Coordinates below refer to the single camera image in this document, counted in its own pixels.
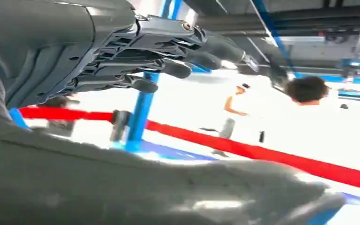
ceiling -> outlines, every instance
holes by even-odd
[[[340,75],[339,62],[353,57],[360,33],[360,0],[184,2],[199,15],[197,25],[230,37],[263,70],[268,68],[267,58],[297,73]],[[266,28],[277,42],[266,40],[269,38]],[[239,67],[244,73],[253,73],[245,65]]]

blue steel beam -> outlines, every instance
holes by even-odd
[[[23,116],[21,115],[20,111],[16,108],[9,110],[9,115],[12,117],[13,122],[24,129],[28,129],[28,125],[25,123]]]
[[[264,5],[263,0],[250,0],[250,3],[255,9],[255,12],[259,17],[261,23],[265,27],[267,34],[270,38],[272,38],[272,40],[275,42],[276,46],[282,53],[282,56],[286,60],[286,63],[288,64],[290,70],[294,73],[296,77],[300,77],[300,74],[297,72],[294,64],[292,63],[290,54],[285,48],[285,45],[282,43],[281,37],[278,35],[277,31],[274,28],[274,23],[270,18],[270,15]]]
[[[166,16],[169,19],[176,19],[177,15],[179,14],[181,4],[182,0],[165,0],[161,15]],[[144,73],[144,78],[157,83],[159,74]],[[147,94],[142,92],[139,93],[133,116],[129,121],[130,130],[127,136],[126,147],[128,150],[134,150],[134,148],[137,148],[137,143],[142,140],[153,97],[154,94]]]

ceiling light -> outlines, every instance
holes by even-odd
[[[227,60],[222,60],[221,65],[228,69],[237,69],[238,68],[237,65],[235,65],[234,63],[227,61]]]

